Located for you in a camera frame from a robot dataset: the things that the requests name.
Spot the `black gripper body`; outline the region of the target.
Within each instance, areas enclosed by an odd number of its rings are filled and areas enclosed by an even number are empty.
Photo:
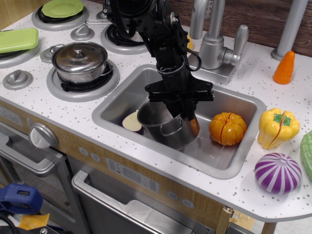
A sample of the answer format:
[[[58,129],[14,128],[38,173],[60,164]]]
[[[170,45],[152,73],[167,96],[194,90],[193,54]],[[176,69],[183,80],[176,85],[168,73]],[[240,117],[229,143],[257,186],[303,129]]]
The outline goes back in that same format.
[[[157,58],[156,69],[161,81],[145,86],[150,101],[189,101],[196,104],[214,100],[213,84],[193,77],[186,59]]]

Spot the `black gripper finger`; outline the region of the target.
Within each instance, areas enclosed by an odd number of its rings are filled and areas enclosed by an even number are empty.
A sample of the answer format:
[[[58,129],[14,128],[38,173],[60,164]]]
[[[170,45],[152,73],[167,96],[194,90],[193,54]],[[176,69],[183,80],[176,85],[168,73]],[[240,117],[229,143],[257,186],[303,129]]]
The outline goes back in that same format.
[[[183,110],[181,113],[181,116],[183,118],[187,118],[188,121],[191,121],[195,118],[195,109],[196,109],[196,102],[192,99],[185,99],[182,102],[183,104]]]
[[[174,102],[165,101],[164,103],[166,105],[166,108],[172,115],[172,117],[179,116],[183,111],[183,105],[180,101],[174,101]]]

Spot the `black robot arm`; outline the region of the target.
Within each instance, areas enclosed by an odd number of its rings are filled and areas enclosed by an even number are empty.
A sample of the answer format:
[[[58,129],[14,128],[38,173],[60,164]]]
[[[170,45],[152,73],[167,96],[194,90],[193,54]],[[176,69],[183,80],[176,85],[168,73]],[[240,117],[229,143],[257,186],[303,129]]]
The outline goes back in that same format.
[[[213,85],[193,77],[187,54],[187,32],[167,0],[105,0],[104,14],[125,38],[138,33],[152,57],[162,80],[145,91],[151,102],[163,102],[172,115],[193,120],[196,104],[212,101]]]

